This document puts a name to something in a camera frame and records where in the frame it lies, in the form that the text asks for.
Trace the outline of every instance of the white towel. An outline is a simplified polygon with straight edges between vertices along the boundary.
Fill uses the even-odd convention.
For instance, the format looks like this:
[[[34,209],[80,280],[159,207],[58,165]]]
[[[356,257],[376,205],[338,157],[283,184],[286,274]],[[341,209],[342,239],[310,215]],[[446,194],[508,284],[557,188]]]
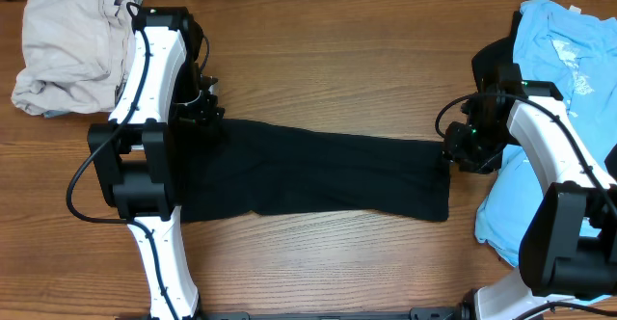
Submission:
[[[13,104],[31,115],[113,110],[133,61],[132,1],[28,0]]]

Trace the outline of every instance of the wooden floor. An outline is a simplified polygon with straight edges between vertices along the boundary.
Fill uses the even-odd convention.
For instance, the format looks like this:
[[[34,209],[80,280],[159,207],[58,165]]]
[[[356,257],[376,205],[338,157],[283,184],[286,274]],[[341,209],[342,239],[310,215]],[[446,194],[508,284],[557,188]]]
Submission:
[[[504,37],[524,0],[148,0],[187,6],[212,42],[228,118],[318,131],[438,140],[437,112],[475,90],[471,57]],[[617,0],[554,0],[606,18]],[[126,227],[65,206],[104,115],[30,117],[10,101],[23,68],[23,4],[0,3],[0,319],[110,319],[148,312]],[[456,113],[445,120],[460,118]],[[377,212],[242,217],[184,226],[208,311],[286,313],[447,306],[509,271],[473,236],[494,177],[453,172],[443,224]],[[80,210],[114,217],[94,170]],[[601,303],[617,309],[617,301]],[[582,319],[560,310],[550,318]]]

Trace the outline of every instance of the blue towel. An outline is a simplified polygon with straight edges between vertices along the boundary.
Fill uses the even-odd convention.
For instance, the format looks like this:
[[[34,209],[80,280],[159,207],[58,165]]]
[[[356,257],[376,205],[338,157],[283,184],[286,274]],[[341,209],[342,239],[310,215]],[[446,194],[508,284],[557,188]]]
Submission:
[[[521,13],[513,60],[523,79],[555,83],[575,131],[604,167],[617,144],[617,20],[601,21],[548,0],[524,2]],[[478,209],[475,237],[517,266],[519,245],[542,198],[523,149],[508,146],[497,181]],[[584,222],[580,234],[597,236],[598,230]]]

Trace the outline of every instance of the cable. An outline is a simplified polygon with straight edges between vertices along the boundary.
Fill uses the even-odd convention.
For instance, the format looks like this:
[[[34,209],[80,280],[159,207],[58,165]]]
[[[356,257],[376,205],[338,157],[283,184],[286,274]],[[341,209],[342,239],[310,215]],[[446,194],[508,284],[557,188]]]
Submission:
[[[548,302],[541,306],[537,306],[531,310],[524,312],[522,315],[519,315],[514,320],[529,319],[533,316],[540,315],[542,312],[548,309],[551,309],[554,311],[556,307],[568,307],[572,309],[587,311],[587,312],[598,314],[598,315],[603,315],[603,316],[608,316],[608,317],[617,317],[617,311],[603,310],[603,309],[598,309],[596,307],[582,306],[582,305],[577,305],[577,304],[568,303],[568,302]]]
[[[128,10],[128,13],[131,15],[131,17],[135,17],[135,14],[131,11],[130,7],[136,7],[137,9],[141,9],[141,7],[138,4],[131,3],[131,2],[127,3],[126,4],[126,9]],[[169,307],[170,313],[172,314],[172,317],[174,318],[174,320],[179,320],[177,315],[176,315],[176,313],[175,313],[175,309],[174,309],[174,305],[172,304],[172,300],[170,299],[169,295],[167,294],[167,287],[165,287],[165,285],[163,283],[163,277],[162,277],[162,274],[161,274],[161,266],[160,266],[160,262],[158,260],[158,252],[156,250],[156,245],[154,243],[154,238],[152,237],[152,234],[154,233],[154,231],[150,232],[150,230],[144,224],[136,222],[134,220],[101,219],[101,218],[92,218],[92,217],[86,216],[86,215],[80,213],[77,209],[75,209],[75,206],[73,205],[73,201],[72,201],[73,190],[75,189],[75,185],[77,184],[77,181],[79,180],[81,175],[88,168],[88,166],[90,166],[90,164],[93,162],[93,160],[96,158],[96,156],[103,150],[103,148],[106,147],[113,140],[115,140],[116,137],[118,137],[120,132],[128,125],[128,122],[131,120],[131,118],[133,117],[133,114],[138,109],[137,108],[137,104],[139,102],[140,96],[142,95],[142,91],[144,90],[144,84],[146,83],[146,77],[148,76],[148,68],[149,68],[149,64],[150,64],[150,56],[152,55],[150,53],[150,44],[149,44],[149,41],[148,41],[148,36],[146,36],[146,32],[143,29],[140,29],[139,32],[142,34],[142,38],[144,39],[144,45],[145,45],[145,48],[146,48],[146,53],[145,53],[145,61],[144,61],[144,70],[142,71],[142,77],[140,78],[139,85],[137,87],[137,91],[135,92],[135,98],[133,99],[133,102],[130,105],[130,108],[128,110],[128,114],[126,115],[124,120],[120,123],[120,125],[116,128],[116,130],[109,136],[109,138],[107,138],[107,140],[105,140],[100,146],[98,146],[98,148],[95,149],[90,154],[90,156],[88,156],[86,158],[86,160],[84,160],[84,162],[81,164],[81,166],[77,169],[77,172],[75,172],[75,174],[73,175],[73,178],[70,180],[70,183],[68,184],[68,187],[67,187],[67,208],[68,208],[68,211],[70,211],[70,213],[73,216],[75,216],[77,219],[83,220],[85,222],[95,223],[95,224],[132,225],[134,227],[140,228],[144,232],[144,234],[146,235],[146,238],[148,239],[148,241],[150,243],[150,247],[152,249],[152,257],[153,257],[153,261],[154,261],[154,271],[156,273],[156,279],[158,281],[158,286],[159,286],[159,288],[161,290],[161,296],[163,296],[163,298],[165,299],[165,302],[167,303],[167,306]]]
[[[587,160],[583,156],[582,151],[580,151],[580,148],[577,145],[577,141],[575,141],[575,138],[572,136],[572,133],[570,133],[570,130],[568,130],[566,125],[561,121],[561,119],[558,116],[551,113],[550,110],[548,110],[547,108],[543,107],[542,105],[532,100],[529,100],[527,98],[520,97],[517,95],[513,95],[510,93],[471,93],[471,94],[464,95],[446,104],[437,114],[437,118],[435,119],[435,130],[437,131],[437,134],[445,138],[445,134],[440,130],[440,121],[442,120],[443,114],[445,114],[445,112],[447,112],[450,108],[452,108],[452,106],[454,106],[457,103],[460,103],[462,101],[466,101],[469,99],[480,98],[480,97],[481,98],[506,97],[506,98],[516,99],[516,100],[519,100],[523,103],[526,103],[536,108],[537,110],[541,111],[542,113],[547,115],[549,118],[551,118],[552,121],[555,122],[557,126],[559,126],[563,134],[566,136],[566,139],[570,143],[570,146],[572,147],[573,152],[577,156],[578,162],[580,163],[580,166],[582,167],[583,171],[585,172],[585,174],[587,174],[587,177],[589,177],[589,180],[591,180],[591,182],[594,184],[596,189],[598,189],[598,191],[601,193],[604,201],[608,205],[608,211],[610,211],[610,214],[615,219],[617,219],[617,207],[615,207],[615,203],[613,203],[613,201],[610,199],[610,197],[608,196],[608,192],[602,186],[600,181],[596,178],[596,175],[593,173],[592,168],[589,166],[589,164],[587,164]]]
[[[205,58],[203,58],[203,61],[201,62],[201,66],[200,66],[200,73],[203,73],[205,64],[207,64],[208,58],[210,57],[210,40],[208,40],[208,37],[205,36],[204,32],[201,32],[201,36],[205,40]]]

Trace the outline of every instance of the black cloth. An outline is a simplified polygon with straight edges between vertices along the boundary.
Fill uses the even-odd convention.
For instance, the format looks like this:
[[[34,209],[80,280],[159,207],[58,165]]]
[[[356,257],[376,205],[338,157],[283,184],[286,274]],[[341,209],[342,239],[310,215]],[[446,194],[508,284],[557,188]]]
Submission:
[[[448,216],[440,143],[317,133],[248,120],[174,130],[184,222],[377,209],[429,221]]]
[[[512,65],[514,56],[514,41],[517,39],[519,24],[523,15],[521,12],[514,12],[512,15],[512,26],[510,35],[504,39],[493,42],[480,50],[471,59],[471,69],[475,86],[480,90],[482,78],[495,72],[495,68],[500,65]]]

